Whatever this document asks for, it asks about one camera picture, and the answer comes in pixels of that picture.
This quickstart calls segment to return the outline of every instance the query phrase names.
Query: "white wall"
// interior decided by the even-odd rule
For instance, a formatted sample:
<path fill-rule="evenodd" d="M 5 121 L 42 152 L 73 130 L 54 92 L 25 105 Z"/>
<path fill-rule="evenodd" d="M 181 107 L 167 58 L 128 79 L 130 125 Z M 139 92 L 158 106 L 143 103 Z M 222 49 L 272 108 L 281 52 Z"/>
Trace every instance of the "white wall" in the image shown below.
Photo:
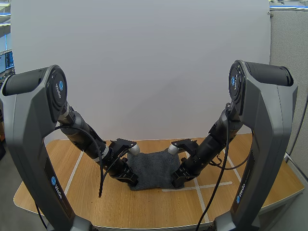
<path fill-rule="evenodd" d="M 60 65 L 68 102 L 103 139 L 204 137 L 230 101 L 233 61 L 269 63 L 268 7 L 267 0 L 15 0 L 15 69 Z"/>

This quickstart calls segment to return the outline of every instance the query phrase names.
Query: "white tape line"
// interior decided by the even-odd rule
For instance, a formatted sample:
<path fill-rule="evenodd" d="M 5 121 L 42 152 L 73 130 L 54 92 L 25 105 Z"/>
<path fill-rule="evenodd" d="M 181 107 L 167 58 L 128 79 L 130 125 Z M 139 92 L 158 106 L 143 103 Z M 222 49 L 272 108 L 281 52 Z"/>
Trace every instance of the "white tape line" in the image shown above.
<path fill-rule="evenodd" d="M 177 192 L 177 191 L 185 191 L 185 190 L 193 190 L 196 189 L 196 187 L 185 187 L 182 189 L 162 189 L 163 192 Z"/>
<path fill-rule="evenodd" d="M 82 158 L 82 155 L 83 155 L 83 151 L 81 151 L 81 153 L 80 153 L 80 155 L 79 155 L 79 157 L 78 157 L 78 160 L 77 160 L 77 162 L 76 162 L 76 164 L 75 164 L 75 166 L 74 166 L 74 169 L 73 169 L 73 171 L 72 171 L 72 174 L 71 174 L 71 176 L 69 177 L 68 183 L 67 183 L 66 188 L 65 188 L 65 191 L 64 191 L 64 194 L 65 194 L 65 195 L 67 194 L 68 189 L 69 189 L 69 186 L 70 186 L 71 183 L 72 183 L 74 174 L 75 174 L 76 169 L 77 169 L 77 167 L 78 167 L 78 165 L 79 165 L 79 162 L 80 162 L 80 160 L 81 160 L 81 158 Z"/>
<path fill-rule="evenodd" d="M 232 184 L 232 181 L 219 183 L 219 186 Z M 216 184 L 201 185 L 200 189 L 213 188 Z"/>
<path fill-rule="evenodd" d="M 198 194 L 198 197 L 199 197 L 201 209 L 202 209 L 202 211 L 204 211 L 205 210 L 205 204 L 204 204 L 203 196 L 201 194 L 201 190 L 200 190 L 197 178 L 194 178 L 193 181 L 194 181 L 194 184 L 195 184 L 195 187 L 196 187 L 196 190 L 197 190 L 197 194 Z M 209 222 L 207 213 L 204 216 L 204 220 L 205 220 L 205 223 Z"/>
<path fill-rule="evenodd" d="M 232 184 L 232 181 L 222 182 L 219 186 Z M 214 188 L 216 184 L 207 184 L 207 185 L 199 185 L 200 189 Z M 196 187 L 185 187 L 182 189 L 162 189 L 163 192 L 177 192 L 177 191 L 186 191 L 186 190 L 194 190 Z"/>
<path fill-rule="evenodd" d="M 229 156 L 228 156 L 227 160 L 229 161 L 231 167 L 234 167 L 234 164 L 232 163 L 232 161 L 231 161 Z M 236 168 L 234 169 L 234 172 L 235 172 L 235 175 L 237 176 L 237 179 L 239 179 L 239 182 L 241 182 L 242 178 L 240 177 L 240 174 L 238 173 Z"/>

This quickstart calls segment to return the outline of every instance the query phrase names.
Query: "gray towel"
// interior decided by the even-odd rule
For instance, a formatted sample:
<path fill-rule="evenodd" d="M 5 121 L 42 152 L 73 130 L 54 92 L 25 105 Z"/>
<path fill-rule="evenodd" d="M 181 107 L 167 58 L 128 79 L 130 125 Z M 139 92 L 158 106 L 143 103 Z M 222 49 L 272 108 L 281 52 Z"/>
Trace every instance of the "gray towel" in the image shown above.
<path fill-rule="evenodd" d="M 171 174 L 180 167 L 180 160 L 178 155 L 171 155 L 167 149 L 149 154 L 132 155 L 128 153 L 127 164 L 139 176 L 139 183 L 135 187 L 129 185 L 130 190 L 174 189 Z"/>

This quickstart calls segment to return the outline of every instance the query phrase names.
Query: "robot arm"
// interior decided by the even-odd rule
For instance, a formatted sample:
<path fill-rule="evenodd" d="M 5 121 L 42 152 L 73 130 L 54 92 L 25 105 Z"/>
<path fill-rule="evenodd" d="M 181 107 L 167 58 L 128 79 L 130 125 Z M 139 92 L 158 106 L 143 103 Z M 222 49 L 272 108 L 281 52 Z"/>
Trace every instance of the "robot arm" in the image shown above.
<path fill-rule="evenodd" d="M 234 105 L 229 111 L 229 137 L 233 140 L 238 130 L 242 127 L 242 122 L 236 112 Z M 186 151 L 190 157 L 181 159 L 182 164 L 177 171 L 172 174 L 172 184 L 174 187 L 181 186 L 184 182 L 190 181 L 200 175 L 201 171 L 218 155 L 226 146 L 227 138 L 227 118 L 226 109 L 220 118 L 209 131 L 209 135 L 198 145 L 195 141 L 185 139 L 172 142 L 168 148 L 169 153 L 176 154 Z"/>
<path fill-rule="evenodd" d="M 260 211 L 279 171 L 292 128 L 297 84 L 285 67 L 236 60 L 229 73 L 228 108 L 230 127 L 226 129 L 225 110 L 198 145 L 191 140 L 175 141 L 168 151 L 187 151 L 177 171 L 173 185 L 180 186 L 197 177 L 203 168 L 226 145 L 244 124 L 254 136 L 243 177 L 229 212 L 215 218 L 211 230 L 258 230 Z"/>
<path fill-rule="evenodd" d="M 111 164 L 121 153 L 123 153 L 123 151 L 129 150 L 132 154 L 138 154 L 140 152 L 136 142 L 123 139 L 112 141 L 109 147 L 106 146 L 105 141 L 103 141 L 95 130 L 85 122 L 78 112 L 74 111 L 68 102 L 64 103 L 63 109 L 61 110 L 58 118 L 58 122 L 61 125 L 81 128 L 87 131 L 95 139 L 100 148 L 102 164 L 105 170 L 111 166 Z M 84 151 L 93 161 L 99 164 L 96 146 L 87 135 L 74 128 L 62 128 L 61 131 L 77 148 Z M 126 158 L 118 159 L 110 168 L 108 173 L 112 178 L 117 179 L 118 181 L 136 185 L 138 183 L 138 176 L 133 173 L 126 161 Z"/>

